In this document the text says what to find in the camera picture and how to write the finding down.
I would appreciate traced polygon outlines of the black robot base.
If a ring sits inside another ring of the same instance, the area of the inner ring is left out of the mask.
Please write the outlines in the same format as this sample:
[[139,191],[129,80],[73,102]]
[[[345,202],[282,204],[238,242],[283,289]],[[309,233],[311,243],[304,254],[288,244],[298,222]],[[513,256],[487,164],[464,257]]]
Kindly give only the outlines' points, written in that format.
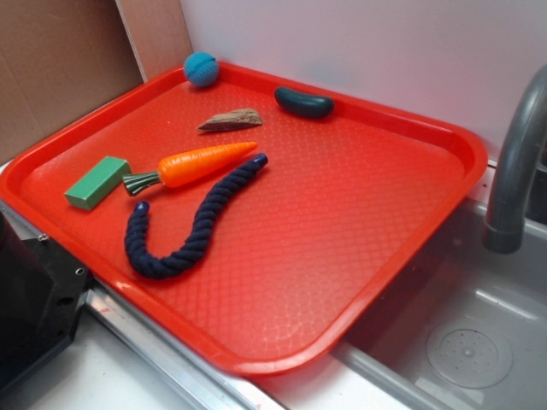
[[1,217],[1,392],[67,348],[92,280],[50,237],[22,239]]

